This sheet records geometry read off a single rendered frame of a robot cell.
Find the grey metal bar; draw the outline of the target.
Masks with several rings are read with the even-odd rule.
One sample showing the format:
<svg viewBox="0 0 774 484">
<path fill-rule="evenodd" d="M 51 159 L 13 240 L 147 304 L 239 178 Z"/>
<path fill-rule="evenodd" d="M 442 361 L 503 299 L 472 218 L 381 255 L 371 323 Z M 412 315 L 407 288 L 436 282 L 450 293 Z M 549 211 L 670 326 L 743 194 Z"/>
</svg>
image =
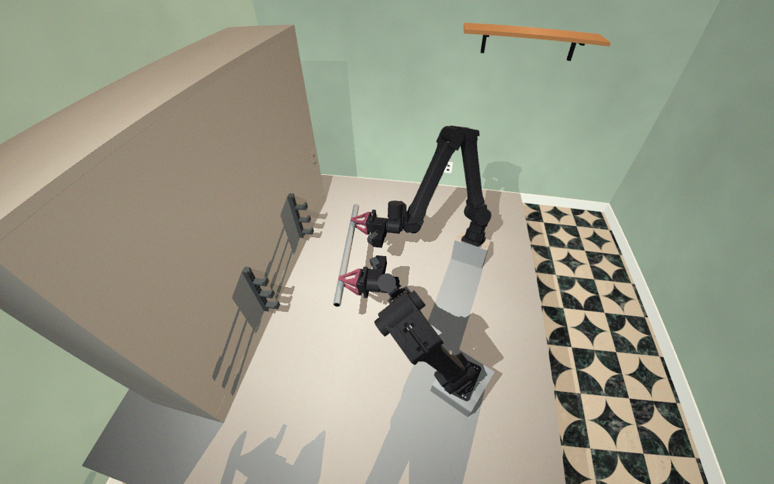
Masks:
<svg viewBox="0 0 774 484">
<path fill-rule="evenodd" d="M 352 217 L 351 218 L 357 216 L 357 211 L 359 211 L 359 205 L 354 204 L 353 205 L 353 211 L 352 211 Z M 353 221 L 351 220 L 350 224 L 349 224 L 349 227 L 348 227 L 346 246 L 345 246 L 345 250 L 344 250 L 343 256 L 342 256 L 341 269 L 340 269 L 340 275 L 339 276 L 344 275 L 344 274 L 347 273 L 348 260 L 349 260 L 350 253 L 351 253 L 351 250 L 352 250 L 352 243 L 353 243 L 353 236 L 354 236 L 354 232 L 355 232 L 355 225 L 356 225 L 356 223 L 353 223 Z M 337 285 L 336 285 L 335 299 L 334 299 L 334 306 L 335 307 L 340 307 L 341 306 L 341 300 L 342 300 L 342 293 L 343 293 L 344 285 L 345 285 L 344 282 L 338 280 Z"/>
</svg>

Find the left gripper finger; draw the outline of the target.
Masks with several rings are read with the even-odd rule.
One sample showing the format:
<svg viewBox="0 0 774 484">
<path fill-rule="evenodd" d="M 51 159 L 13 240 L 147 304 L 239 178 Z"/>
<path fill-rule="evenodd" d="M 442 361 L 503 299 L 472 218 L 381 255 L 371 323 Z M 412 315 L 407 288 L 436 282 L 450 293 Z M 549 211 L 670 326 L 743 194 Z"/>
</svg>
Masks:
<svg viewBox="0 0 774 484">
<path fill-rule="evenodd" d="M 350 279 L 347 279 L 347 280 L 352 280 L 353 281 L 354 279 L 355 278 L 350 278 Z M 346 287 L 347 289 L 349 289 L 350 291 L 352 291 L 356 295 L 359 295 L 359 292 L 357 291 L 357 288 L 352 288 L 352 287 L 348 286 L 346 283 L 345 283 L 344 287 Z"/>
<path fill-rule="evenodd" d="M 359 276 L 360 269 L 361 268 L 357 268 L 356 270 L 354 270 L 354 272 L 350 272 L 348 274 L 341 275 L 341 276 L 339 276 L 338 280 L 340 280 L 340 281 L 342 281 L 344 283 L 347 283 L 347 284 L 351 285 L 352 287 L 356 287 L 357 288 L 357 277 Z M 344 278 L 348 278 L 348 276 L 353 276 L 353 275 L 355 275 L 355 279 L 353 281 L 352 280 L 344 279 Z"/>
</svg>

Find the tan wall panel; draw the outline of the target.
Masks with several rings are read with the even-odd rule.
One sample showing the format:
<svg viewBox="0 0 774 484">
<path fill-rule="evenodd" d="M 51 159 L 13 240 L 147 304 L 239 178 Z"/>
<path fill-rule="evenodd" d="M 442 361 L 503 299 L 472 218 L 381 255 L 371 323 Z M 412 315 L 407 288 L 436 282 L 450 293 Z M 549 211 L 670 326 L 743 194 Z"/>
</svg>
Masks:
<svg viewBox="0 0 774 484">
<path fill-rule="evenodd" d="M 295 25 L 228 27 L 0 144 L 0 309 L 224 423 L 325 205 Z"/>
</svg>

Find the dark grey wall rack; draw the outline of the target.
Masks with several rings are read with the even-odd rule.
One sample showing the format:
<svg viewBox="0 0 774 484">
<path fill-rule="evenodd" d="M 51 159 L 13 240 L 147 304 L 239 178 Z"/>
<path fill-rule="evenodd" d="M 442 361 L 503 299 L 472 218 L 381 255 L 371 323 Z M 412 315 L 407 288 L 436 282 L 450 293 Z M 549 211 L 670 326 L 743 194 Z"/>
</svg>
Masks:
<svg viewBox="0 0 774 484">
<path fill-rule="evenodd" d="M 290 203 L 293 218 L 297 226 L 299 238 L 304 238 L 305 234 L 313 234 L 314 232 L 313 227 L 311 227 L 311 229 L 303 229 L 303 224 L 302 224 L 302 223 L 310 222 L 311 220 L 310 215 L 308 215 L 307 218 L 300 217 L 298 212 L 299 210 L 306 210 L 308 208 L 307 202 L 305 202 L 304 205 L 297 204 L 293 194 L 288 195 L 288 201 Z M 254 273 L 252 272 L 250 267 L 245 267 L 242 273 L 243 275 L 245 275 L 245 278 L 248 281 L 250 288 L 254 292 L 256 299 L 259 301 L 264 311 L 269 311 L 268 307 L 270 307 L 271 309 L 279 308 L 280 302 L 278 300 L 267 301 L 266 299 L 266 298 L 273 299 L 273 296 L 275 295 L 273 289 L 270 289 L 270 291 L 267 291 L 267 290 L 262 290 L 260 287 L 260 286 L 267 287 L 267 283 L 269 283 L 269 280 L 268 278 L 266 278 L 266 276 L 264 277 L 264 279 L 255 278 Z"/>
</svg>

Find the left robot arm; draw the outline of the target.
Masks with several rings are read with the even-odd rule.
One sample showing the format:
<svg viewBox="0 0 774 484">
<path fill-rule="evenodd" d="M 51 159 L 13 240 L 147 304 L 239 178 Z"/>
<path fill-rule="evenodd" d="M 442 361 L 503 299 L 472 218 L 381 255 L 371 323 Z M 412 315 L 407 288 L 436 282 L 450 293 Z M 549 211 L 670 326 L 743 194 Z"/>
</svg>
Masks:
<svg viewBox="0 0 774 484">
<path fill-rule="evenodd" d="M 386 256 L 373 257 L 370 259 L 370 264 L 374 268 L 368 269 L 366 278 L 379 278 L 379 289 L 390 295 L 388 300 L 390 305 L 380 311 L 379 318 L 374 321 L 380 333 L 384 336 L 390 333 L 411 364 L 426 362 L 437 370 L 434 376 L 448 393 L 469 401 L 481 372 L 481 366 L 465 360 L 463 353 L 449 355 L 443 346 L 440 347 L 440 344 L 443 344 L 442 339 L 428 323 L 426 317 L 420 313 L 422 307 L 426 305 L 420 300 L 417 292 L 413 290 L 411 293 L 408 287 L 400 289 L 398 285 L 400 280 L 391 274 L 385 274 Z M 460 385 L 463 385 L 462 388 Z"/>
</svg>

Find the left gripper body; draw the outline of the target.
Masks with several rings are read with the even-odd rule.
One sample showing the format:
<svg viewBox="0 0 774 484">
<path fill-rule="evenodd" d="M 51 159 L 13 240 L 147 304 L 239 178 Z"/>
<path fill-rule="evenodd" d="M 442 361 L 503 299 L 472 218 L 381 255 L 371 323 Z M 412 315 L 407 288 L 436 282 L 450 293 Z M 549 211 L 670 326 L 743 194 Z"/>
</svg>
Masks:
<svg viewBox="0 0 774 484">
<path fill-rule="evenodd" d="M 363 267 L 363 269 L 360 269 L 359 276 L 357 277 L 357 291 L 359 292 L 359 295 L 365 293 L 363 294 L 363 297 L 367 298 L 369 294 L 368 291 L 383 293 L 383 290 L 379 289 L 378 287 L 379 278 L 366 278 L 367 275 L 368 267 Z"/>
</svg>

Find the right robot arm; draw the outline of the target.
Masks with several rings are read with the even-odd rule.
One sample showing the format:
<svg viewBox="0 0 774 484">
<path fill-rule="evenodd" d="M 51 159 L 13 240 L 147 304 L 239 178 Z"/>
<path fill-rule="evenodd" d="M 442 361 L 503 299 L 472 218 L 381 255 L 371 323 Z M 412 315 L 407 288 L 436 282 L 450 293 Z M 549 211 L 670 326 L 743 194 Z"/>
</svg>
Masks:
<svg viewBox="0 0 774 484">
<path fill-rule="evenodd" d="M 406 210 L 406 204 L 403 201 L 389 201 L 389 221 L 386 229 L 388 233 L 400 234 L 402 230 L 406 233 L 420 232 L 428 204 L 432 200 L 434 191 L 443 175 L 443 171 L 445 171 L 449 158 L 454 151 L 460 150 L 461 147 L 468 195 L 464 215 L 472 221 L 469 229 L 466 229 L 462 240 L 475 246 L 480 246 L 484 242 L 486 239 L 484 230 L 491 219 L 491 212 L 486 210 L 486 204 L 484 204 L 484 197 L 482 195 L 481 173 L 477 155 L 477 136 L 480 136 L 480 133 L 479 130 L 475 129 L 464 129 L 460 128 L 460 126 L 445 126 L 445 128 L 442 128 L 441 134 L 439 134 L 436 141 L 438 143 L 437 149 L 434 151 L 434 156 L 428 165 L 426 175 L 422 179 L 420 189 L 418 189 L 417 195 L 408 207 L 408 210 Z M 374 233 L 368 236 L 368 243 L 370 245 L 383 248 L 387 234 L 385 233 L 385 223 L 386 218 L 374 218 L 374 223 L 372 223 Z"/>
</svg>

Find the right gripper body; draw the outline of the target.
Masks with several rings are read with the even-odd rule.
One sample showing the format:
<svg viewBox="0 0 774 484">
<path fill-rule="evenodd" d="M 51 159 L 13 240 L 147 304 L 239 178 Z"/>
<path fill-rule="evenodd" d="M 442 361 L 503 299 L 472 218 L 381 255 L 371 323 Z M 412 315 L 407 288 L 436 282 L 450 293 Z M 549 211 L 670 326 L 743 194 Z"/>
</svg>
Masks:
<svg viewBox="0 0 774 484">
<path fill-rule="evenodd" d="M 372 223 L 374 223 L 374 218 L 380 218 L 380 217 L 377 217 L 377 210 L 373 210 L 369 212 L 368 221 L 366 221 L 366 226 L 368 227 L 368 234 L 370 232 L 371 234 L 374 233 L 374 228 L 372 227 Z M 386 218 L 385 229 L 387 229 L 388 221 L 389 221 L 389 218 Z"/>
</svg>

